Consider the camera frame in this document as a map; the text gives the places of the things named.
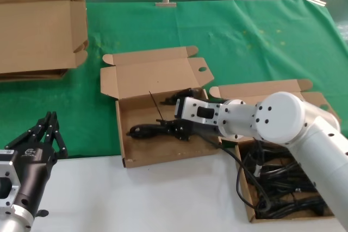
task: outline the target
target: label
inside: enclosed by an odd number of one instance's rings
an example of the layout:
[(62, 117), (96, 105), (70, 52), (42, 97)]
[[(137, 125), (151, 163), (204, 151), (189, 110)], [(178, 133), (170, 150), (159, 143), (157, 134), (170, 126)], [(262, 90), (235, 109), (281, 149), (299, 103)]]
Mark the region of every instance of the label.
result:
[(15, 151), (12, 149), (0, 149), (0, 154), (14, 154)]
[(35, 157), (36, 151), (34, 149), (27, 149), (21, 157), (29, 156)]

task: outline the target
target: robotic arm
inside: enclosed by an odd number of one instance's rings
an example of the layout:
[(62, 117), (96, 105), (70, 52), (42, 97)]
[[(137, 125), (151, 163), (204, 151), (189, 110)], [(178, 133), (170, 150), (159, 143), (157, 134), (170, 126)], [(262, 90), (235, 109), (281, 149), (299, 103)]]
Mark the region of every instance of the robotic arm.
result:
[(67, 149), (55, 112), (0, 150), (0, 232), (29, 232), (35, 217), (48, 215), (38, 208), (53, 166), (64, 158)]
[(220, 104), (181, 98), (175, 117), (195, 122), (210, 135), (254, 137), (287, 147), (348, 231), (348, 140), (329, 112), (278, 92), (256, 106), (241, 100)]

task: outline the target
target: screw hole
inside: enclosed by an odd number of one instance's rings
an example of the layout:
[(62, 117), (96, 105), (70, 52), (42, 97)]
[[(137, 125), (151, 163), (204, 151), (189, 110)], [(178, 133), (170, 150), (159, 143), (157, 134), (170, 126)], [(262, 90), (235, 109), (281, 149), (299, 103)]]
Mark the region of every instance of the screw hole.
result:
[(22, 204), (23, 204), (24, 206), (28, 205), (28, 201), (27, 201), (25, 198), (22, 199), (21, 202), (22, 202)]

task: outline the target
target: green table cover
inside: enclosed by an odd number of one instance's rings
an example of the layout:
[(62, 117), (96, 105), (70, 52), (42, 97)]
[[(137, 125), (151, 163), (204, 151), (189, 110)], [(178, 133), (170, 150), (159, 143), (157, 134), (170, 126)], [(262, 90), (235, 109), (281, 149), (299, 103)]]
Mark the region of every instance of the green table cover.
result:
[(62, 80), (0, 83), (5, 146), (57, 111), (70, 157), (120, 154), (114, 99), (100, 93), (107, 53), (197, 46), (214, 85), (308, 78), (348, 136), (348, 48), (326, 8), (305, 0), (88, 3), (89, 57)]

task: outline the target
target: open cardboard box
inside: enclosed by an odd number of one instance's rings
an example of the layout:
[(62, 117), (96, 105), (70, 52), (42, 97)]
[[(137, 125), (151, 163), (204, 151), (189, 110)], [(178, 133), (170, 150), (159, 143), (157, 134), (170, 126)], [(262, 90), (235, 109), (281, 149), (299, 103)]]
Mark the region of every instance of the open cardboard box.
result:
[[(223, 99), (241, 99), (246, 104), (255, 105), (258, 102), (263, 101), (267, 96), (272, 93), (285, 91), (290, 92), (296, 95), (298, 98), (303, 99), (309, 103), (312, 103), (318, 107), (326, 109), (330, 113), (332, 113), (338, 120), (337, 114), (333, 111), (328, 101), (324, 98), (324, 96), (319, 92), (305, 92), (310, 90), (313, 87), (313, 84), (310, 80), (301, 79), (301, 80), (283, 80), (283, 81), (266, 81), (266, 82), (258, 82), (258, 83), (248, 83), (248, 84), (234, 84), (234, 85), (224, 85), (224, 86), (215, 86), (210, 88), (209, 93), (213, 97), (223, 98)], [(233, 141), (238, 142), (235, 147), (235, 153), (237, 157), (243, 160), (242, 155), (244, 152), (249, 149), (250, 146), (254, 144), (253, 138), (243, 137), (239, 140)], [(240, 187), (243, 197), (253, 205), (256, 205), (258, 202), (257, 192), (253, 185), (250, 185), (246, 181), (246, 177), (244, 171), (241, 172), (240, 177)], [(308, 196), (317, 195), (316, 193), (294, 193), (296, 199), (301, 199)], [(248, 216), (248, 220), (251, 223), (258, 222), (268, 222), (275, 220), (263, 220), (257, 219), (255, 211), (249, 206), (246, 207), (246, 212)], [(326, 213), (327, 216), (318, 217), (310, 210), (299, 211), (293, 213), (283, 220), (308, 220), (308, 219), (321, 219), (333, 217), (332, 213), (329, 211)]]
[(63, 76), (87, 58), (84, 0), (0, 0), (0, 81)]
[[(177, 47), (150, 51), (106, 54), (110, 67), (101, 69), (101, 92), (116, 101), (117, 125), (124, 167), (193, 158), (216, 153), (198, 136), (189, 142), (172, 136), (136, 140), (126, 133), (137, 124), (160, 119), (150, 92), (165, 120), (174, 120), (175, 106), (161, 105), (166, 97), (187, 88), (201, 88), (214, 79), (204, 58), (189, 58), (198, 48)], [(201, 97), (207, 98), (201, 89)]]

